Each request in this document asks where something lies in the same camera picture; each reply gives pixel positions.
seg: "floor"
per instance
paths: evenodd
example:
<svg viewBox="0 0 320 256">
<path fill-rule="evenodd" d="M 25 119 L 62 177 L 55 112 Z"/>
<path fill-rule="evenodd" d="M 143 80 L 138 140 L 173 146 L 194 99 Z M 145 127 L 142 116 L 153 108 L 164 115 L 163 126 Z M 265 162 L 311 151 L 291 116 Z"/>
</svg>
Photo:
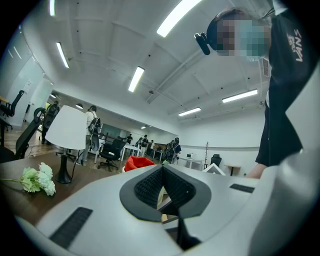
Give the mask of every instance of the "floor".
<svg viewBox="0 0 320 256">
<path fill-rule="evenodd" d="M 23 123 L 22 129 L 9 129 L 8 131 L 5 130 L 4 132 L 4 146 L 13 152 L 16 152 L 16 142 L 19 136 L 23 133 L 23 131 L 27 128 L 27 124 Z M 39 155 L 44 155 L 48 153 L 55 153 L 55 152 L 61 152 L 62 148 L 56 147 L 55 145 L 42 145 L 41 140 L 39 140 L 39 137 L 41 138 L 41 132 L 37 131 L 30 139 L 29 141 L 29 148 L 27 149 L 25 153 L 25 157 L 30 157 L 30 156 L 39 156 Z M 114 173 L 121 173 L 122 168 L 125 166 L 127 159 L 129 158 L 129 151 L 126 150 L 127 154 L 124 155 L 123 161 L 114 161 L 114 165 L 118 167 L 118 169 L 111 167 L 111 172 Z M 73 151 L 72 154 L 77 155 L 78 151 Z M 155 164 L 159 164 L 160 162 L 156 159 L 153 159 L 149 156 L 146 156 L 149 158 L 152 162 Z M 94 163 L 95 161 L 95 155 L 89 153 L 86 166 L 90 169 L 98 169 L 98 165 L 100 162 L 104 162 L 105 159 L 98 157 L 97 162 Z M 102 172 L 108 172 L 109 168 L 107 166 L 102 166 L 99 170 Z"/>
</svg>

